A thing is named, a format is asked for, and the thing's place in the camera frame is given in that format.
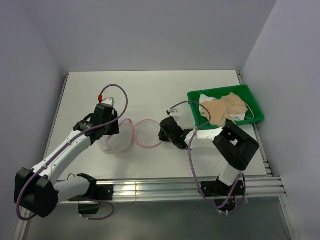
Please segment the white mesh laundry bag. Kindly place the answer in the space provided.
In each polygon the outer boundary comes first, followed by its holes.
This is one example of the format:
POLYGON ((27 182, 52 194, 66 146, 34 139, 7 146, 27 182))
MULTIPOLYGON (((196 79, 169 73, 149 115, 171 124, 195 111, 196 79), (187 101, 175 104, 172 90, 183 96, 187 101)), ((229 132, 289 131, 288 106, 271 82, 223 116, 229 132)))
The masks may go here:
POLYGON ((159 139, 160 130, 160 124, 153 119, 133 123, 130 118, 126 118, 119 124, 118 134, 103 136, 97 144, 104 152, 127 152, 134 144, 152 149, 162 143, 159 139))

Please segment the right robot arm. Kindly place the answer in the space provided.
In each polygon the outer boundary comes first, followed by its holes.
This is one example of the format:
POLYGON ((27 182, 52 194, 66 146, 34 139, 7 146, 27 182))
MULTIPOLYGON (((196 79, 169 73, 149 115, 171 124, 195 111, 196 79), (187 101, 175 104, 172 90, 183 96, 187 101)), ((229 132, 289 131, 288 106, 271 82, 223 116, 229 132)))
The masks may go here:
POLYGON ((207 197, 232 193, 240 182, 242 173, 247 169, 260 148, 258 142, 234 123, 216 129, 183 129, 173 117, 167 117, 159 124, 159 140, 170 142, 180 150, 188 151, 193 178, 207 197), (193 149, 216 149, 227 162, 218 178, 211 183, 199 183, 193 164, 193 149))

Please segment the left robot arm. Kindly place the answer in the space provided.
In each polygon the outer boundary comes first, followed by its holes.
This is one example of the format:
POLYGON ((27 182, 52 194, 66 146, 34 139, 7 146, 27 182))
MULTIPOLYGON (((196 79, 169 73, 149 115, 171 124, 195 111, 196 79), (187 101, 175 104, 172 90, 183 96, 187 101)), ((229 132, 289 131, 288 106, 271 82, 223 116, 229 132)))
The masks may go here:
POLYGON ((22 216, 20 208, 33 216, 45 218, 64 201, 77 198, 94 201, 98 193, 97 180, 79 173, 70 180, 59 182, 65 169, 86 149, 103 136, 118 134, 118 113, 112 103, 98 103, 93 113, 79 121, 66 140, 47 158, 31 169, 21 168, 15 176, 14 202, 16 215, 22 221, 32 217, 22 216))

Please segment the green plastic bin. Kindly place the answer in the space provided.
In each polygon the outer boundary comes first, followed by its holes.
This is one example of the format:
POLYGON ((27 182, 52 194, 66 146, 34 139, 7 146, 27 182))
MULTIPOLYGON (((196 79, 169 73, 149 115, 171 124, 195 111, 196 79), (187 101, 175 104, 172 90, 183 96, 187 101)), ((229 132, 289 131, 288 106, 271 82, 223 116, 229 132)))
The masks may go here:
POLYGON ((265 119, 247 85, 191 91, 187 97, 198 127, 211 118, 203 130, 220 128, 228 123, 248 125, 265 119))

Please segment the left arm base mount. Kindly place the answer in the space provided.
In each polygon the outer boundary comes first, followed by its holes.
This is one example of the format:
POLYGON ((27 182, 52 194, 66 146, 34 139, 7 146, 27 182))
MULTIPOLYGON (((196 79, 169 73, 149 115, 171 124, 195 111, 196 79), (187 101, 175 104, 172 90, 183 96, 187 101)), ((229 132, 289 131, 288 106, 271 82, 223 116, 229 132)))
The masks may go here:
POLYGON ((88 221, 101 221, 111 217, 115 211, 115 206, 109 202, 113 198, 114 185, 113 184, 97 184, 92 196, 75 196, 69 199, 69 202, 78 203, 79 217, 88 221), (105 206, 111 207, 111 212, 104 217, 92 217, 96 215, 99 210, 108 210, 105 206))

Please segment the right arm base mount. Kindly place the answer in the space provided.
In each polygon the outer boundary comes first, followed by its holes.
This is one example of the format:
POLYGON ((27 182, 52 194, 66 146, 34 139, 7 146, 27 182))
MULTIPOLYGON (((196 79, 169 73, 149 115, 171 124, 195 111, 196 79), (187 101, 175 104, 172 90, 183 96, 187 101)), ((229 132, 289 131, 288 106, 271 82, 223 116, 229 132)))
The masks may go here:
POLYGON ((210 202, 218 207, 220 213, 230 214, 245 201, 247 193, 246 183, 239 180, 235 187, 227 186, 218 179, 215 181, 202 181, 200 183, 204 196, 212 199, 210 202))

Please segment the aluminium frame rail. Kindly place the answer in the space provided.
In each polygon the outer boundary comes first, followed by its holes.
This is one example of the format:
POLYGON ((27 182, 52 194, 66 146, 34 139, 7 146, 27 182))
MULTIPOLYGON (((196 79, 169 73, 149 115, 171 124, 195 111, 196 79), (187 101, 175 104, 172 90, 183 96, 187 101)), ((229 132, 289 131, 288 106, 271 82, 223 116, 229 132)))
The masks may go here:
MULTIPOLYGON (((67 74, 51 128, 46 152, 57 146, 65 129, 88 109, 97 92, 108 84, 123 87, 129 97, 127 113, 133 120, 144 118, 147 108, 142 98, 164 91, 171 93, 153 118, 163 116, 168 107, 185 100, 187 92, 238 86, 236 70, 177 71, 96 71, 67 74)), ((99 177, 102 185, 113 184, 112 202, 116 214, 107 220, 81 220, 71 210, 73 202, 63 202, 52 216, 19 220, 15 240, 91 239, 240 239, 299 240, 282 179, 274 176, 265 152, 259 150, 246 174, 244 204, 233 214, 215 213, 197 193, 191 176, 188 154, 161 146, 154 150, 134 148, 136 157, 124 162, 108 157, 97 147, 89 150, 91 160, 81 157, 68 172, 84 171, 99 177)))

